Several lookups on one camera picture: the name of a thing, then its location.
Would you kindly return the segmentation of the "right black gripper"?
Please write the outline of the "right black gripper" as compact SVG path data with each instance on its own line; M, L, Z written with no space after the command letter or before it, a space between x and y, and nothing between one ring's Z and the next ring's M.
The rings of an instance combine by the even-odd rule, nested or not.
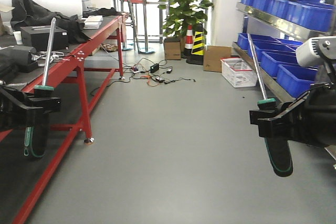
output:
M315 147L335 145L335 85L318 83L292 102L257 102L250 123L260 137L280 137Z

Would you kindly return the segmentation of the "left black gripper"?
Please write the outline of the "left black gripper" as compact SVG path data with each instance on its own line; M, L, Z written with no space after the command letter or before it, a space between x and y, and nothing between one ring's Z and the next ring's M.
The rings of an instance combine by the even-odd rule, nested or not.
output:
M1 84L1 131L26 126L25 104L42 107L45 113L59 112L61 98L54 97L53 92L53 89L34 89L34 93L24 93Z

